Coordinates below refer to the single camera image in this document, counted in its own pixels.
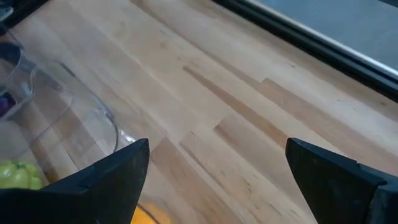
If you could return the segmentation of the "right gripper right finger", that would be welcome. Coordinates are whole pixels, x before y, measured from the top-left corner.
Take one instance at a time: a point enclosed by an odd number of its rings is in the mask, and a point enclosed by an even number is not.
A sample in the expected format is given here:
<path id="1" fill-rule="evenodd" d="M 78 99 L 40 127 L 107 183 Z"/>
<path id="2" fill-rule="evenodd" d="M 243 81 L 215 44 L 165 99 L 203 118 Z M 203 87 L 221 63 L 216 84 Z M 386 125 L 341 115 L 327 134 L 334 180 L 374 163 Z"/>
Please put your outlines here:
<path id="1" fill-rule="evenodd" d="M 285 156 L 318 223 L 397 224 L 397 176 L 298 138 Z"/>

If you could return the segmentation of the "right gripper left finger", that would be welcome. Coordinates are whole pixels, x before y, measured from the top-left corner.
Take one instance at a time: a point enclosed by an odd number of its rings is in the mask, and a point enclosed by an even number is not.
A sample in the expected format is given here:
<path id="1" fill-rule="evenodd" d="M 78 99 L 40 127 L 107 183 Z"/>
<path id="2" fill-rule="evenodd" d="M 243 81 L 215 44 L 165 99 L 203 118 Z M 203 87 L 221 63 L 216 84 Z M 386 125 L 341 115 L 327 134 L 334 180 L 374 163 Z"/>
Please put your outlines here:
<path id="1" fill-rule="evenodd" d="M 40 190 L 1 191 L 1 223 L 130 223 L 149 166 L 134 143 Z"/>

